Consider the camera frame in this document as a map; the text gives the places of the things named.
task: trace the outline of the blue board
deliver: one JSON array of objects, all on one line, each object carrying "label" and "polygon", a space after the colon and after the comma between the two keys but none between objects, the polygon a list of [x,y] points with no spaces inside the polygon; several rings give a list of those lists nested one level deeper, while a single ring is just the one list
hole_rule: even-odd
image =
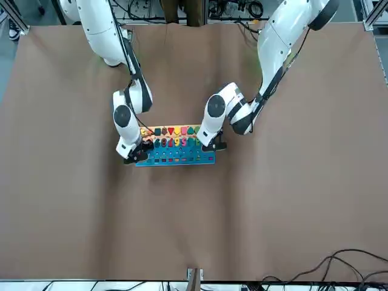
[{"label": "blue board", "polygon": [[154,150],[137,167],[203,165],[216,162],[215,152],[203,152],[196,138],[199,125],[141,127],[143,140],[152,140]]}]

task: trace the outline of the brown mat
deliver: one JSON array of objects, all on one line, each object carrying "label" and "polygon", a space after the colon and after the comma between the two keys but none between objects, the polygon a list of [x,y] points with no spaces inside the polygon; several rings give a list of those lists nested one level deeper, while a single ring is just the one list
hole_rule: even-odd
[{"label": "brown mat", "polygon": [[[154,96],[141,119],[200,123],[231,81],[250,99],[260,73],[242,32],[136,26]],[[340,248],[388,256],[388,90],[362,24],[311,32],[254,133],[226,126],[215,166],[124,166],[110,100],[128,80],[80,27],[21,38],[0,107],[0,277],[174,280],[198,266],[209,280],[287,280]],[[387,268],[343,258],[363,272]],[[333,265],[328,280],[356,280]]]}]

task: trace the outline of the black cable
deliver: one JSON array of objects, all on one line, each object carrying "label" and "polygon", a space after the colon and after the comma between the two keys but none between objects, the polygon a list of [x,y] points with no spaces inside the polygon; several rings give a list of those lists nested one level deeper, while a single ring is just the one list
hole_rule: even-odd
[{"label": "black cable", "polygon": [[[120,27],[119,27],[119,25],[118,25],[118,21],[117,21],[117,19],[116,19],[116,16],[115,16],[115,14],[114,14],[114,12],[113,12],[112,4],[110,3],[110,1],[108,1],[108,3],[109,3],[109,6],[110,6],[110,9],[111,9],[111,11],[112,11],[113,21],[115,22],[115,27],[116,27],[116,30],[117,30],[117,33],[118,33],[118,36],[119,36],[119,41],[120,41],[122,53],[123,53],[123,55],[124,55],[124,57],[125,57],[125,61],[126,61],[127,66],[128,66],[128,70],[129,70],[130,74],[133,75],[133,73],[131,72],[131,66],[130,66],[130,64],[129,64],[128,55],[127,55],[127,53],[126,53],[126,49],[125,49],[125,45],[124,45],[124,40],[123,40],[123,37],[122,37],[121,29],[120,29]],[[141,125],[143,125],[146,129],[148,129],[150,132],[152,132],[153,134],[155,134],[155,133],[153,132],[153,130],[151,130],[148,126],[146,126],[146,125],[145,125],[145,124],[137,117],[137,115],[136,115],[136,113],[135,113],[135,110],[134,110],[134,108],[133,108],[132,103],[130,103],[129,105],[131,106],[132,112],[133,112],[133,114],[134,114],[136,120],[137,120]]]},{"label": "black cable", "polygon": [[146,283],[146,282],[141,282],[141,283],[139,283],[139,284],[137,284],[137,285],[135,285],[135,286],[133,286],[133,287],[131,287],[131,288],[129,288],[129,289],[125,289],[125,290],[121,290],[121,289],[109,289],[109,290],[105,290],[105,291],[131,291],[131,290],[133,290],[133,289],[139,287],[140,285],[143,285],[144,283]]},{"label": "black cable", "polygon": [[258,34],[260,31],[260,29],[256,30],[256,29],[250,28],[248,23],[243,23],[242,20],[240,20],[240,19],[236,20],[235,23],[241,24],[245,29],[249,30],[252,33]]},{"label": "black cable", "polygon": [[291,61],[289,62],[289,64],[287,65],[286,69],[284,70],[283,74],[281,75],[281,78],[279,80],[279,82],[283,79],[284,75],[287,73],[287,71],[291,68],[292,64],[295,62],[296,58],[299,56],[303,46],[304,46],[304,43],[306,42],[306,39],[307,39],[307,36],[309,35],[309,32],[310,32],[310,27],[309,29],[307,29],[307,32],[306,34],[304,35],[304,38],[303,38],[303,41],[302,41],[302,44],[301,46],[299,47],[298,51],[296,52],[295,56],[293,56],[293,58],[291,59]]},{"label": "black cable", "polygon": [[388,274],[388,270],[377,271],[366,275],[365,278],[362,280],[360,286],[358,287],[358,290],[361,290],[361,288],[365,285],[366,280],[368,280],[372,276],[379,275],[379,274]]},{"label": "black cable", "polygon": [[99,281],[96,281],[93,287],[90,289],[90,291],[93,291],[93,289],[96,287],[96,285],[99,283]]},{"label": "black cable", "polygon": [[249,32],[250,32],[250,35],[251,35],[252,38],[257,42],[258,40],[257,40],[257,38],[255,38],[255,36],[253,35],[253,32],[252,32],[252,30],[250,29],[249,23],[248,23],[248,22],[247,22],[247,26],[248,26],[248,30],[249,30]]},{"label": "black cable", "polygon": [[146,18],[146,17],[139,17],[135,14],[133,14],[132,12],[130,12],[130,7],[132,6],[134,0],[132,0],[131,4],[129,5],[129,8],[128,9],[125,9],[122,5],[120,5],[117,0],[112,0],[119,8],[121,8],[123,11],[127,12],[128,13],[128,16],[129,16],[129,19],[132,19],[132,20],[143,20],[143,21],[146,21],[146,22],[149,22],[149,23],[154,23],[154,24],[165,24],[165,22],[153,22],[151,20],[153,19],[163,19],[163,18]]},{"label": "black cable", "polygon": [[[370,252],[367,252],[365,250],[360,250],[360,249],[342,249],[342,250],[337,250],[333,256],[339,254],[339,253],[344,253],[344,252],[359,252],[359,253],[365,253],[366,255],[370,255],[376,259],[380,259],[384,262],[387,262],[388,263],[388,259],[386,258],[383,258],[382,256],[378,256],[378,255],[375,255],[374,253],[370,253]],[[327,267],[329,268],[330,267],[330,264],[332,263],[332,259],[330,259]],[[322,281],[324,281],[326,279],[326,276],[327,276],[327,273],[329,272],[329,270],[327,269],[325,274],[323,275],[323,278],[322,278]]]},{"label": "black cable", "polygon": [[51,281],[50,283],[48,283],[48,284],[42,289],[42,291],[46,291],[52,284],[54,284],[54,281]]},{"label": "black cable", "polygon": [[[259,13],[255,13],[253,12],[253,7],[256,7],[259,9]],[[249,3],[248,7],[247,7],[247,10],[249,12],[249,14],[253,17],[253,18],[256,18],[256,19],[259,19],[263,16],[264,14],[264,8],[263,8],[263,5],[261,2],[259,1],[252,1],[251,3]]]},{"label": "black cable", "polygon": [[[300,276],[303,276],[303,275],[307,275],[307,274],[310,274],[310,273],[313,273],[313,272],[316,272],[328,259],[331,259],[331,258],[333,258],[333,259],[337,259],[338,261],[341,261],[342,263],[343,262],[345,262],[344,260],[342,260],[342,259],[339,259],[339,258],[337,258],[337,257],[335,257],[335,256],[333,256],[333,255],[331,255],[331,256],[327,256],[327,257],[325,257],[316,267],[314,267],[314,268],[312,268],[311,270],[308,270],[308,271],[305,271],[305,272],[301,272],[301,273],[299,273],[299,274],[297,274],[297,275],[295,275],[291,280],[288,280],[288,281],[282,281],[281,283],[282,284],[289,284],[289,283],[292,283],[292,282],[294,282],[296,279],[298,279]],[[350,265],[348,262],[346,262],[346,264],[349,266],[349,267],[351,267],[352,269],[354,269],[354,270],[356,270],[356,268],[354,268],[352,265]],[[266,277],[264,277],[263,279],[262,279],[262,281],[265,281],[267,278],[273,278],[273,276],[266,276]]]}]

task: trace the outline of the shoe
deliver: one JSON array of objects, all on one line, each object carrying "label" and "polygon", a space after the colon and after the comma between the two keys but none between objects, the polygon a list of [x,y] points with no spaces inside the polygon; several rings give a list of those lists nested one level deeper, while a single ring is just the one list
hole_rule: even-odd
[{"label": "shoe", "polygon": [[19,27],[17,27],[16,24],[11,19],[9,19],[9,24],[10,24],[10,39],[12,41],[18,41],[20,37]]},{"label": "shoe", "polygon": [[6,18],[7,13],[3,9],[0,9],[0,23],[2,23]]}]

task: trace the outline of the white device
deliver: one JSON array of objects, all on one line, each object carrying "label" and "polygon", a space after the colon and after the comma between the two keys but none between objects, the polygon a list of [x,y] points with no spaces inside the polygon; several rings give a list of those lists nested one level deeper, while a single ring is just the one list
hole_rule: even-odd
[{"label": "white device", "polygon": [[[125,162],[147,158],[152,144],[141,139],[136,114],[149,111],[152,94],[140,70],[127,31],[116,23],[109,0],[60,0],[65,14],[72,20],[81,20],[92,50],[106,64],[123,63],[129,67],[130,86],[113,94],[113,120],[120,134],[116,147]],[[205,148],[217,150],[215,138],[222,134],[225,117],[233,130],[245,135],[252,127],[264,104],[283,76],[283,65],[291,48],[309,26],[323,28],[336,13],[340,0],[284,0],[258,38],[258,56],[263,83],[256,98],[248,104],[235,83],[230,83],[207,101],[198,139]]]},{"label": "white device", "polygon": [[256,98],[248,104],[235,83],[226,85],[207,101],[197,134],[205,147],[213,145],[225,117],[235,133],[246,135],[283,76],[283,65],[303,31],[323,28],[335,15],[340,0],[284,0],[258,37],[257,49],[263,82]]},{"label": "white device", "polygon": [[108,0],[61,0],[62,9],[72,20],[81,20],[92,50],[111,67],[129,67],[130,85],[113,94],[113,121],[120,134],[116,151],[127,163],[146,159],[144,151],[152,145],[143,142],[136,114],[152,106],[152,94],[128,40],[128,31],[116,23]]}]

